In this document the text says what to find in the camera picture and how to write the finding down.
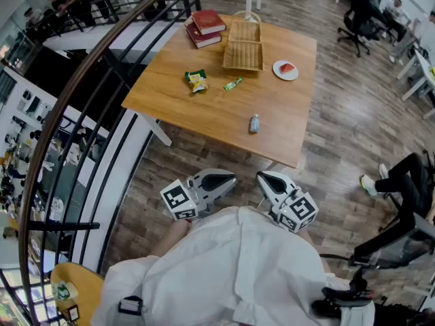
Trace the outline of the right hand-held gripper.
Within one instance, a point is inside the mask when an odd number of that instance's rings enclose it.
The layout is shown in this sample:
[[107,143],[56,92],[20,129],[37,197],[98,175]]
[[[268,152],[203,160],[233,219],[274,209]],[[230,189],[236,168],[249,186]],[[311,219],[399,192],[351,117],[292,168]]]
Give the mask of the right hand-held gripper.
[[[316,218],[319,209],[308,192],[303,192],[285,174],[275,171],[259,171],[256,182],[263,197],[270,204],[270,216],[285,230],[298,233]],[[281,193],[290,193],[279,201]]]

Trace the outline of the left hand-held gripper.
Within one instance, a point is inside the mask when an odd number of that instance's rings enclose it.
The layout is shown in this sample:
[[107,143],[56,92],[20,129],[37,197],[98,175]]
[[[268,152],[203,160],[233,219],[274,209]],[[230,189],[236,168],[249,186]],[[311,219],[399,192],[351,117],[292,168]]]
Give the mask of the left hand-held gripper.
[[220,168],[207,168],[200,176],[179,179],[164,188],[160,195],[175,221],[191,221],[211,213],[210,205],[230,192],[237,184],[236,175]]

